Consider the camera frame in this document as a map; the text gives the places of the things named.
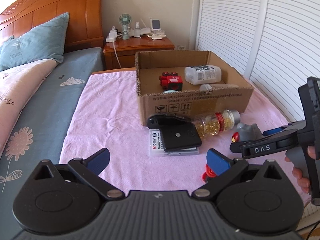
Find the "person right hand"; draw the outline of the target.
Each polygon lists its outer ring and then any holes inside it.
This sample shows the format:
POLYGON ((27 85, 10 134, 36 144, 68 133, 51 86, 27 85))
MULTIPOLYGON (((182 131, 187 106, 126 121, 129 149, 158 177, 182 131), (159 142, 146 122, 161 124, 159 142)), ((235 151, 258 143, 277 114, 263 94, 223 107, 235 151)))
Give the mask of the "person right hand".
POLYGON ((285 155, 285 160, 294 165, 292 174, 302 191, 319 198, 319 160, 316 160, 315 146, 294 147, 285 155))

